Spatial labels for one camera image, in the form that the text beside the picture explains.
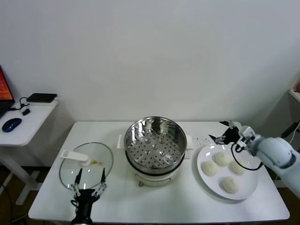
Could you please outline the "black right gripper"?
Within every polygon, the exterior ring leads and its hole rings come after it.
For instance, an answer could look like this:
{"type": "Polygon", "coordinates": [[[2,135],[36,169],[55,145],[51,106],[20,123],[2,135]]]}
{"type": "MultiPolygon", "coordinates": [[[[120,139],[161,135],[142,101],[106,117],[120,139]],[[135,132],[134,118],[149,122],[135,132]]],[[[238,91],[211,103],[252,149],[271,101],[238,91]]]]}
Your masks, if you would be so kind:
{"type": "Polygon", "coordinates": [[[236,143],[240,139],[239,129],[234,124],[233,121],[220,121],[219,123],[229,127],[222,136],[215,137],[213,135],[209,135],[209,137],[213,140],[214,143],[236,143]]]}

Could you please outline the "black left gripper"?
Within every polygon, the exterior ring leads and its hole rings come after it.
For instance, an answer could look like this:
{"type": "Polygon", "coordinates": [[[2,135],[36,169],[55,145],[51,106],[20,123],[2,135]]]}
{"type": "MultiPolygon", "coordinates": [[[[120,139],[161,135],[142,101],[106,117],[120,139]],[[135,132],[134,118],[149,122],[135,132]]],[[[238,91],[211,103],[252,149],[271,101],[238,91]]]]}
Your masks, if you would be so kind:
{"type": "Polygon", "coordinates": [[[81,168],[75,178],[74,184],[71,185],[71,189],[74,193],[74,199],[79,204],[93,204],[94,202],[97,201],[97,197],[98,196],[100,197],[107,188],[105,168],[103,168],[100,185],[97,190],[95,190],[95,189],[80,189],[79,190],[79,184],[80,184],[82,172],[83,172],[83,169],[81,168]]]}

